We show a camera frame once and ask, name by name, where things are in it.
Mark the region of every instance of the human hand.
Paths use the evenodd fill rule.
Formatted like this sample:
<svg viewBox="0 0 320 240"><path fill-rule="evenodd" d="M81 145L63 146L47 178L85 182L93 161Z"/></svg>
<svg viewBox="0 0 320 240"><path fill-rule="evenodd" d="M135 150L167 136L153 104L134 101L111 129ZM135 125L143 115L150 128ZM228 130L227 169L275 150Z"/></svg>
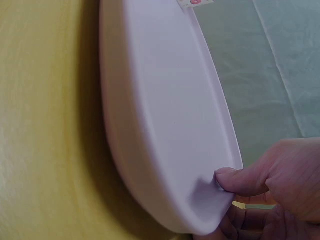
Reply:
<svg viewBox="0 0 320 240"><path fill-rule="evenodd" d="M319 240L320 138L282 140L258 162L242 170L216 172L219 184L245 204L277 204L274 209L232 206L217 231L195 240Z"/></svg>

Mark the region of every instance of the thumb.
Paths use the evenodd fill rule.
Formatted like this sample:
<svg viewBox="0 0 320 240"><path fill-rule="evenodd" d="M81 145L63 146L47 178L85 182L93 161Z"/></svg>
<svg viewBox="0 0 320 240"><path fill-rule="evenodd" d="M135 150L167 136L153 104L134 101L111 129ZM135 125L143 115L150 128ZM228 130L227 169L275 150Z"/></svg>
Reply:
<svg viewBox="0 0 320 240"><path fill-rule="evenodd" d="M215 172L216 180L227 192L235 193L242 197L257 196L269 191L266 180L267 170L259 164L235 170L221 168Z"/></svg>

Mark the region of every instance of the sticker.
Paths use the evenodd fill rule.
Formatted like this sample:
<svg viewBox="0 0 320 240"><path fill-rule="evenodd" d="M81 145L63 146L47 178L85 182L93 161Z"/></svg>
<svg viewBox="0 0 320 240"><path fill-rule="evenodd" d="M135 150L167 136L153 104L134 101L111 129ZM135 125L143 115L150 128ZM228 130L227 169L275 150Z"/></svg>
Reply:
<svg viewBox="0 0 320 240"><path fill-rule="evenodd" d="M212 4L214 0L177 0L182 8L194 8L205 4Z"/></svg>

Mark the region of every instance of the yellow surface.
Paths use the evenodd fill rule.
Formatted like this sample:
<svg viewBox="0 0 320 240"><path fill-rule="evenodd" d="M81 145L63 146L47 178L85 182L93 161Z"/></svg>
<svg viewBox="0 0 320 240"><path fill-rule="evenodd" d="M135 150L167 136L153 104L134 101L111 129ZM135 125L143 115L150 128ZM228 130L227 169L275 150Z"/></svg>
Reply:
<svg viewBox="0 0 320 240"><path fill-rule="evenodd" d="M116 172L98 19L98 0L0 0L1 240L189 239L152 220Z"/></svg>

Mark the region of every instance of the pink label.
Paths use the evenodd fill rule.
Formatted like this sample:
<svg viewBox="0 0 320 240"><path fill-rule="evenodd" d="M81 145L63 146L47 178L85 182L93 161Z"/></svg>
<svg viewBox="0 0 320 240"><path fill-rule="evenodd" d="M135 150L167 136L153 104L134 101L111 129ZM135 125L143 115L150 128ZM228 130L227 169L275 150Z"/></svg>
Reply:
<svg viewBox="0 0 320 240"><path fill-rule="evenodd" d="M200 4L202 2L202 0L191 0L191 3L193 5L197 5L197 4Z"/></svg>

